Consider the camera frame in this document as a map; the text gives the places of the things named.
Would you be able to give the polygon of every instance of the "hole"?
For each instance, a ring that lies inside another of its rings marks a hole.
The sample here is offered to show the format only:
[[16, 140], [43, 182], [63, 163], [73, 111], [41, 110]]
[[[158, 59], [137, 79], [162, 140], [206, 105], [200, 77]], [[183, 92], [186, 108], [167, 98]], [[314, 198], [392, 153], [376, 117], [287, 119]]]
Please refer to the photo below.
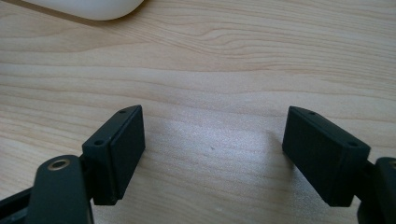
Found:
[[348, 145], [352, 146], [352, 147], [356, 147], [358, 144], [356, 144], [355, 142], [347, 142]]
[[57, 170], [62, 170], [64, 167], [68, 166], [70, 164], [70, 160], [68, 159], [61, 159], [57, 161], [53, 161], [48, 169], [51, 171], [57, 171]]
[[396, 161], [390, 161], [389, 163], [396, 170]]
[[65, 161], [56, 161], [55, 163], [52, 164], [52, 167], [53, 168], [59, 168], [59, 167], [65, 165], [65, 164], [66, 164]]
[[102, 141], [102, 140], [97, 140], [97, 141], [94, 142], [94, 144], [95, 144], [96, 146], [100, 146], [100, 145], [103, 144], [103, 141]]

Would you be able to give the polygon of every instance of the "white mouse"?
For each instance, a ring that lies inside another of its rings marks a hole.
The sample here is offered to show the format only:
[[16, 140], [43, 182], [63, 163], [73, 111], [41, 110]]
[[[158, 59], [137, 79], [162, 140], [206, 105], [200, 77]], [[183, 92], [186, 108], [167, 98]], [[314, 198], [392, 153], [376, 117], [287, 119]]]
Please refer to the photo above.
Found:
[[107, 21], [132, 12], [143, 0], [24, 0], [81, 18]]

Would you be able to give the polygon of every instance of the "wood grain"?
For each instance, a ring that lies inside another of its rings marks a hole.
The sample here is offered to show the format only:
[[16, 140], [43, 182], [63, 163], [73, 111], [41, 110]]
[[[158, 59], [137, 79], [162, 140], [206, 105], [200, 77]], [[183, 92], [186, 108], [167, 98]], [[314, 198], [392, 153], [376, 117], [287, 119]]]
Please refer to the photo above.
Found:
[[86, 21], [0, 1], [0, 199], [137, 104], [147, 150], [96, 223], [357, 223], [281, 141], [297, 105], [396, 157], [396, 2], [145, 0]]

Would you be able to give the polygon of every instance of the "black plastic part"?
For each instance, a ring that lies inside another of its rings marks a hole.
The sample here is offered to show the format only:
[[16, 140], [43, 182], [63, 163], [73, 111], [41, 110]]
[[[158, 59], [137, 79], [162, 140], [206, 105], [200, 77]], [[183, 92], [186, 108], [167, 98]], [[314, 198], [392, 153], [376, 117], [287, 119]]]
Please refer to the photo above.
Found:
[[24, 223], [31, 190], [23, 190], [0, 201], [0, 224]]
[[87, 200], [90, 201], [91, 198], [93, 197], [93, 190], [96, 188], [96, 183], [94, 181], [95, 173], [94, 173], [94, 170], [92, 167], [87, 166], [87, 163], [85, 162], [84, 155], [81, 155], [79, 157], [79, 161], [81, 163], [82, 173], [84, 175]]
[[86, 166], [94, 169], [95, 204], [122, 199], [145, 147], [141, 105], [117, 112], [82, 145]]
[[26, 223], [93, 223], [78, 157], [60, 156], [38, 167]]
[[283, 151], [329, 206], [350, 206], [370, 147], [321, 115], [289, 108]]
[[374, 182], [385, 223], [396, 223], [396, 159], [380, 158], [376, 161]]
[[359, 224], [385, 224], [381, 209], [367, 202], [361, 202], [358, 209]]
[[369, 161], [366, 162], [364, 167], [356, 174], [355, 182], [355, 195], [371, 207], [378, 207], [379, 203], [375, 194], [375, 185], [373, 176], [375, 174], [375, 166]]

